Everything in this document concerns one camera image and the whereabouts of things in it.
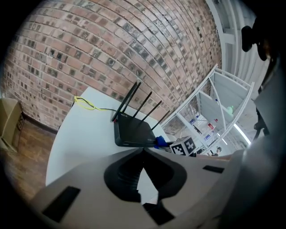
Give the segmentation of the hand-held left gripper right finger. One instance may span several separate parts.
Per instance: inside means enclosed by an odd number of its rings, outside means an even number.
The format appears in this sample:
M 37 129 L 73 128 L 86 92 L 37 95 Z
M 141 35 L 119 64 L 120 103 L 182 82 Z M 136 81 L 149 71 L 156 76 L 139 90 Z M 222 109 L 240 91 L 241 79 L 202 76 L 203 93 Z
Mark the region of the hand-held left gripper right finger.
M 158 191 L 158 199 L 177 195 L 186 182 L 183 166 L 147 148 L 143 149 L 143 168 Z

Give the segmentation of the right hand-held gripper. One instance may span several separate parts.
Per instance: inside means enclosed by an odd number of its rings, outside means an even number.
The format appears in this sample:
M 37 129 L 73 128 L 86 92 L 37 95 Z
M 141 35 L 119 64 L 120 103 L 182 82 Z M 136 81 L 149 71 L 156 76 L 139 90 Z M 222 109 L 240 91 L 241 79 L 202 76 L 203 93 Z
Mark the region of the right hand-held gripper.
M 196 157 L 196 145 L 191 136 L 177 139 L 176 142 L 170 145 L 172 153 L 187 157 Z

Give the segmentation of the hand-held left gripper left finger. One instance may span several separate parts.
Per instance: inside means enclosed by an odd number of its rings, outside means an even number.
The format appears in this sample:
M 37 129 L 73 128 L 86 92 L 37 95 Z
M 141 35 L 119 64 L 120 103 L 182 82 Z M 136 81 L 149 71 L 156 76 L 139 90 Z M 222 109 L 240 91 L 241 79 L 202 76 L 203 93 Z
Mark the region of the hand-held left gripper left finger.
M 142 170 L 143 149 L 139 148 L 109 165 L 104 172 L 104 181 L 119 199 L 140 202 L 141 195 L 137 186 Z

